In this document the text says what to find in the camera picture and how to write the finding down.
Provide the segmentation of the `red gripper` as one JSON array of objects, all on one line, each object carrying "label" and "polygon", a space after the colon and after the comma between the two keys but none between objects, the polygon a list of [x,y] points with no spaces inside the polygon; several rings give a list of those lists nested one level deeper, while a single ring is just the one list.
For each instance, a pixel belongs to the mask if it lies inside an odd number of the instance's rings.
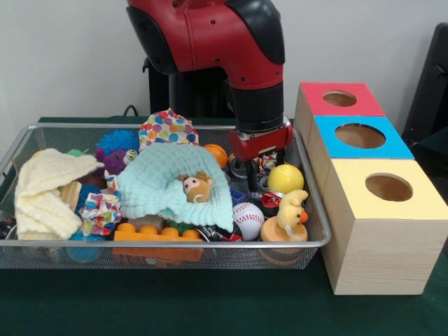
[{"label": "red gripper", "polygon": [[269,151],[277,151],[276,164],[283,165],[284,148],[291,143],[292,139],[293,128],[289,120],[285,120],[280,128],[269,132],[247,134],[238,129],[229,132],[232,153],[241,162],[246,162],[246,175],[250,192],[258,191],[258,165],[252,159]]}]

